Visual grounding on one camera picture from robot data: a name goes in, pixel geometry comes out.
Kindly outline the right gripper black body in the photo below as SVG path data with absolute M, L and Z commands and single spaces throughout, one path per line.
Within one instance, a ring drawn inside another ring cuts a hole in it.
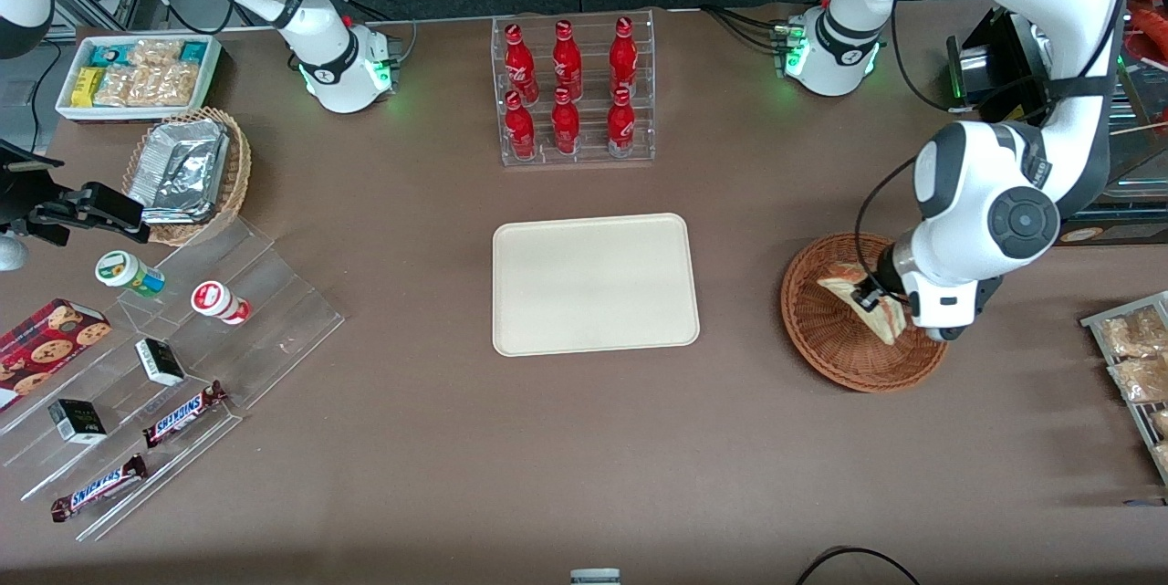
M 77 193 L 56 184 L 50 170 L 64 162 L 35 155 L 1 141 L 1 225 L 4 231 L 67 245 L 72 227 L 85 228 L 77 210 Z

